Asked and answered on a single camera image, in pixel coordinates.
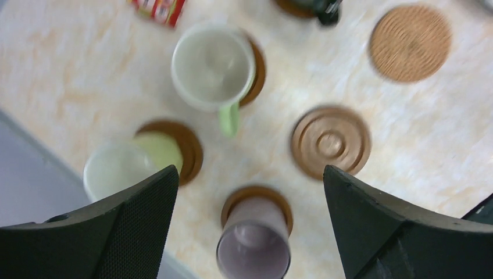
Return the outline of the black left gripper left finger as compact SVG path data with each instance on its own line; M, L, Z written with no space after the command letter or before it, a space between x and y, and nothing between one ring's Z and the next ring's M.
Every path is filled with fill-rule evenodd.
M170 165L43 223L1 228L2 278L156 278L180 178Z

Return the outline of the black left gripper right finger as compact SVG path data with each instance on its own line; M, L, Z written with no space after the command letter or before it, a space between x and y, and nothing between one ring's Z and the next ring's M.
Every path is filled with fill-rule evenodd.
M421 208L335 166L323 183L346 278L492 277L492 225Z

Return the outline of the yellow-green mug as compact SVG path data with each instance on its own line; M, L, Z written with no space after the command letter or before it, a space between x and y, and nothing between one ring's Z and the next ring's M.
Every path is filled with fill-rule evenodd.
M181 171L184 155L165 133L139 133L126 141L102 145L89 156L83 185L91 202L107 198L152 176L167 166Z

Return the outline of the brown wooden round coaster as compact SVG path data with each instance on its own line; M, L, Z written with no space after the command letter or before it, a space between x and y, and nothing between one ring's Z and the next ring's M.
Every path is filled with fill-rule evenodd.
M189 184L203 164L203 147L187 125L176 120L157 119L143 124L133 141L151 157L160 170L173 165L178 170L180 185Z

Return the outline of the purple mug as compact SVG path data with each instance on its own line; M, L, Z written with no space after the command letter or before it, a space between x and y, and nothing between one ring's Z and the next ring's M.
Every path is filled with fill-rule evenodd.
M284 278L291 252L281 209L261 197L236 205L217 244L216 259L225 278Z

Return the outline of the light green mug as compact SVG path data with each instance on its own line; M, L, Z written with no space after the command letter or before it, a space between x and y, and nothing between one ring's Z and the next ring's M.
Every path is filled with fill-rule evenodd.
M222 133L235 137L240 128L240 101L252 89L257 69L253 47L240 28L203 23L180 37L170 73L186 103L217 113Z

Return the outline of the woven rattan coaster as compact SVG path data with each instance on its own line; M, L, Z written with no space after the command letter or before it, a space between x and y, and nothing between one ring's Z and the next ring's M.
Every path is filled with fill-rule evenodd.
M452 29L445 15L419 3L390 9L378 21L369 40L374 68L400 83L433 75L446 62L451 48Z

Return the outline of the dark brown round coaster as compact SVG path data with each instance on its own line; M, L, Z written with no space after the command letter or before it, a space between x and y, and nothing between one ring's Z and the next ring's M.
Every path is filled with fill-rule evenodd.
M263 51L252 37L248 37L256 62L256 74L250 91L240 100L240 107L253 102L263 89L266 80L266 64Z

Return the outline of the dark green mug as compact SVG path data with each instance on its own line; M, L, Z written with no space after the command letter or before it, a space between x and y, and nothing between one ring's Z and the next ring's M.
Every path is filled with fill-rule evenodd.
M300 0L296 4L324 27L336 26L340 20L342 0Z

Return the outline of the dark brown wooden coaster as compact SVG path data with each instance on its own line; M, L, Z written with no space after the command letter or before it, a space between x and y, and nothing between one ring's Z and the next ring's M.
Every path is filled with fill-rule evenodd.
M315 14L307 8L300 8L295 3L289 0L275 0L277 6L285 13L300 19L315 18Z

